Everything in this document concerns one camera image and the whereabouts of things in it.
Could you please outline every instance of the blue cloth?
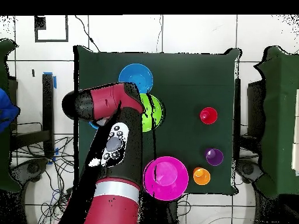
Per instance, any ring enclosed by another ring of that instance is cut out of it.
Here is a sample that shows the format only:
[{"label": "blue cloth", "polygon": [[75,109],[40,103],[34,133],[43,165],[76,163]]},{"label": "blue cloth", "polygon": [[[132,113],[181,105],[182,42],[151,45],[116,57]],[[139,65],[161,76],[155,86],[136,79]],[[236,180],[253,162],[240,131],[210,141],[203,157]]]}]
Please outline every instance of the blue cloth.
[{"label": "blue cloth", "polygon": [[15,119],[20,110],[14,106],[3,89],[0,88],[0,133]]}]

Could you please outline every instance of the green tablecloth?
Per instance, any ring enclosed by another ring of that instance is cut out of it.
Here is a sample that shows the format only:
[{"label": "green tablecloth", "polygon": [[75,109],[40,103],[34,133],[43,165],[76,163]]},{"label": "green tablecloth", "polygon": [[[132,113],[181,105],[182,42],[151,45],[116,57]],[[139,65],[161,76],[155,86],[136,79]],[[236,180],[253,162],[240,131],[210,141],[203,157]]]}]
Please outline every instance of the green tablecloth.
[{"label": "green tablecloth", "polygon": [[[120,71],[128,64],[141,63],[154,77],[150,94],[166,108],[165,121],[156,130],[157,156],[173,156],[187,167],[187,193],[236,193],[231,186],[232,119],[234,102],[234,65],[239,49],[225,55],[94,53],[77,46],[79,54],[79,88],[91,88],[117,82]],[[218,111],[215,124],[205,125],[199,119],[204,107]],[[79,122],[80,171],[95,135],[87,122]],[[205,148],[224,153],[221,165],[212,167],[204,157]],[[154,158],[152,132],[143,134],[143,166]],[[193,181],[197,166],[211,173],[204,186]]]},{"label": "green tablecloth", "polygon": [[[16,48],[11,40],[0,40],[0,88],[9,96],[7,55]],[[0,133],[0,189],[16,193],[20,191],[20,185],[10,176],[9,165],[11,162],[10,151],[11,132],[9,127]]]},{"label": "green tablecloth", "polygon": [[299,55],[287,55],[278,47],[265,50],[256,66],[266,81],[262,138],[262,167],[257,189],[268,198],[299,194],[299,177],[291,168],[295,126],[296,90],[299,89]]}]

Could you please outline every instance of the blue tape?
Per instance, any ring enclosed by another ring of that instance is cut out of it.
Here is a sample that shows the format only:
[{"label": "blue tape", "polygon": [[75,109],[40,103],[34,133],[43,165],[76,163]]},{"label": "blue tape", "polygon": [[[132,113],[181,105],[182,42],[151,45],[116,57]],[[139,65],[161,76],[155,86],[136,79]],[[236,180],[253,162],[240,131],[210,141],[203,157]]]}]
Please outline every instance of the blue tape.
[{"label": "blue tape", "polygon": [[53,86],[54,86],[55,89],[57,88],[56,76],[53,76]]},{"label": "blue tape", "polygon": [[52,160],[53,162],[55,162],[55,161],[56,161],[56,158],[55,158],[55,157],[53,157],[51,160]]}]

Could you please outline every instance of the pink bowl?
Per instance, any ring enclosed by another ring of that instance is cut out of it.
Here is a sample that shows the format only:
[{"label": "pink bowl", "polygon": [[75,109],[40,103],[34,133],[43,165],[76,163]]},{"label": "pink bowl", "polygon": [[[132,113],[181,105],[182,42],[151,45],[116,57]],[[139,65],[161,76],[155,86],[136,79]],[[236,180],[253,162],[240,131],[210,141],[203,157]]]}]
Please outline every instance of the pink bowl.
[{"label": "pink bowl", "polygon": [[188,186],[186,167],[174,157],[163,156],[147,164],[143,172],[143,186],[147,193],[163,201],[180,197]]}]

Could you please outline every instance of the grout line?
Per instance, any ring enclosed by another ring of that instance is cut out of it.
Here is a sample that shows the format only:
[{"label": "grout line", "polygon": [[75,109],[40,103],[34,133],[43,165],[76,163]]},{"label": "grout line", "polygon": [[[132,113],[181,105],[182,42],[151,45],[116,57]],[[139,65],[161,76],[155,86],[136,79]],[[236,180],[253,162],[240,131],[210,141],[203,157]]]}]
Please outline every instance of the grout line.
[{"label": "grout line", "polygon": [[[13,16],[13,26],[15,29],[15,43],[16,43],[16,16]],[[15,78],[16,78],[16,48],[15,48]],[[19,165],[18,162],[18,150],[16,150],[16,166]]]},{"label": "grout line", "polygon": [[236,16],[236,48],[238,42],[238,15]]},{"label": "grout line", "polygon": [[[63,60],[63,59],[58,59],[58,60],[54,60],[54,59],[50,59],[50,60],[7,60],[8,62],[73,62],[74,60]],[[260,63],[260,61],[239,61],[239,62],[251,62],[251,63]]]},{"label": "grout line", "polygon": [[234,217],[233,212],[234,212],[234,196],[231,196],[231,224],[232,224],[232,218]]},{"label": "grout line", "polygon": [[53,135],[70,135],[70,136],[74,136],[74,134],[72,134],[72,133],[54,133]]},{"label": "grout line", "polygon": [[164,15],[162,15],[162,52],[163,52],[163,32],[164,32]]},{"label": "grout line", "polygon": [[25,206],[42,206],[43,204],[25,204]]},{"label": "grout line", "polygon": [[[73,157],[74,155],[54,155],[53,157]],[[20,158],[34,158],[34,156],[25,156],[25,155],[19,155],[19,156],[15,156],[15,155],[12,155],[12,158],[17,158],[17,157],[20,157]]]},{"label": "grout line", "polygon": [[[179,207],[189,207],[189,205],[178,205]],[[232,207],[232,205],[195,205],[191,204],[191,207]],[[254,208],[255,205],[234,205],[234,207],[243,207],[243,208]]]},{"label": "grout line", "polygon": [[[186,198],[186,207],[187,207],[187,202],[188,202],[188,196],[189,195],[187,195],[187,198]],[[187,224],[187,208],[185,208],[185,210],[186,210],[186,215],[185,215],[185,224]]]},{"label": "grout line", "polygon": [[239,62],[254,62],[254,63],[259,63],[260,61],[239,61]]},{"label": "grout line", "polygon": [[89,15],[87,16],[87,28],[88,28],[88,49],[89,49]]},{"label": "grout line", "polygon": [[7,60],[8,62],[73,62],[74,60]]}]

